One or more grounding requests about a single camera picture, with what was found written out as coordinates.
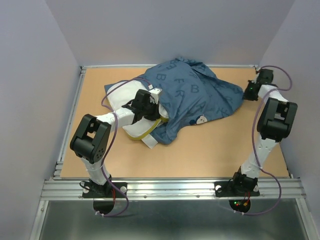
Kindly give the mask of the white pillow yellow edge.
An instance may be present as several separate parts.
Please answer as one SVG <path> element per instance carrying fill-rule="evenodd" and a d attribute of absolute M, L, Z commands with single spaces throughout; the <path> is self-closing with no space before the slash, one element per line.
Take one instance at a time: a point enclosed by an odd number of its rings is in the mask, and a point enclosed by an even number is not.
<path fill-rule="evenodd" d="M 131 110 L 134 113 L 133 124 L 123 126 L 127 135 L 135 141 L 142 141 L 150 149 L 154 148 L 158 141 L 151 135 L 152 132 L 164 123 L 169 121 L 169 114 L 159 99 L 159 114 L 157 120 L 147 120 L 144 117 L 141 120 L 135 120 L 135 103 L 151 102 L 149 90 L 155 87 L 148 83 L 147 87 L 139 80 L 124 80 L 104 86 L 106 99 L 112 110 L 117 111 L 120 108 Z"/>

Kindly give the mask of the blue lettered pillowcase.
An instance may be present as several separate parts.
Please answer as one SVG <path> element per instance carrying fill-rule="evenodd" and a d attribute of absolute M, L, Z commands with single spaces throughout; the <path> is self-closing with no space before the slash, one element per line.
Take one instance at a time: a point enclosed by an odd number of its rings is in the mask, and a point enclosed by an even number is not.
<path fill-rule="evenodd" d="M 229 117 L 243 104 L 240 86 L 219 79 L 204 63 L 183 57 L 153 66 L 131 82 L 107 84 L 104 90 L 116 110 L 149 86 L 161 89 L 160 118 L 143 118 L 123 127 L 133 140 L 142 140 L 149 148 L 172 143 L 184 127 Z"/>

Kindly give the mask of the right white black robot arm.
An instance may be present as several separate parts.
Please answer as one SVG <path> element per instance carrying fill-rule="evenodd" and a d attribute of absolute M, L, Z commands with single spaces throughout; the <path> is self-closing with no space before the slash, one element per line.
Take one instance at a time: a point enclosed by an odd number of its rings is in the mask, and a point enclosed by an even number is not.
<path fill-rule="evenodd" d="M 282 71 L 288 77 L 288 88 L 279 88 L 273 84 L 273 69 Z M 231 192 L 235 195 L 257 191 L 261 172 L 275 177 L 264 170 L 264 163 L 273 148 L 291 133 L 298 110 L 297 103 L 287 100 L 281 94 L 281 91 L 289 91 L 293 84 L 290 75 L 284 69 L 266 65 L 256 69 L 255 72 L 256 79 L 248 82 L 243 99 L 248 101 L 261 99 L 261 102 L 251 128 L 252 153 L 234 173 L 230 182 Z"/>

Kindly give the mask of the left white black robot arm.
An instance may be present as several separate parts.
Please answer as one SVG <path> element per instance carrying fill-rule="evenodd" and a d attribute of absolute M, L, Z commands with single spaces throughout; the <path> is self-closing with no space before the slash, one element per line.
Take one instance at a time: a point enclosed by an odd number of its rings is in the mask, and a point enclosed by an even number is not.
<path fill-rule="evenodd" d="M 107 148 L 110 133 L 116 134 L 118 128 L 134 125 L 142 119 L 160 119 L 161 91 L 159 88 L 140 89 L 134 99 L 113 112 L 100 116 L 86 114 L 82 117 L 70 141 L 70 149 L 81 158 L 89 173 L 88 186 L 83 185 L 84 189 L 100 197 L 111 193 L 112 177 L 104 165 L 104 159 L 110 151 Z"/>

